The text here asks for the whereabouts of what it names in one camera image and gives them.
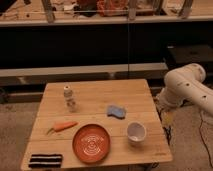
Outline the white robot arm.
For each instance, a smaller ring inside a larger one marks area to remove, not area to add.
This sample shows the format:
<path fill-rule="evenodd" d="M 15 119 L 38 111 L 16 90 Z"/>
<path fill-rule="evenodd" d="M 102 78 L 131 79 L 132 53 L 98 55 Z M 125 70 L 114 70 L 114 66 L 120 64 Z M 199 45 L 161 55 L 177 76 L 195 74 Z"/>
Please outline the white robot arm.
<path fill-rule="evenodd" d="M 157 95 L 164 109 L 179 107 L 188 100 L 213 117 L 213 89 L 203 84 L 205 69 L 197 63 L 170 70 L 164 76 L 165 87 Z"/>

